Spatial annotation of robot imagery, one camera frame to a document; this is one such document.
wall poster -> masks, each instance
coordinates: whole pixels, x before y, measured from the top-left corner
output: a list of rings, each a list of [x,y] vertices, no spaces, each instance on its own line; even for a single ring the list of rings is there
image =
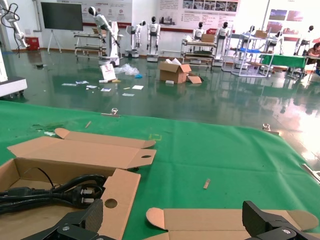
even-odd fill
[[[95,7],[107,21],[118,22],[119,28],[130,26],[132,22],[132,0],[57,0],[58,3],[81,4],[83,25],[94,25],[95,21],[88,13],[89,7]]]
[[[218,29],[224,22],[233,25],[241,0],[158,0],[157,19],[162,28],[193,30]]]

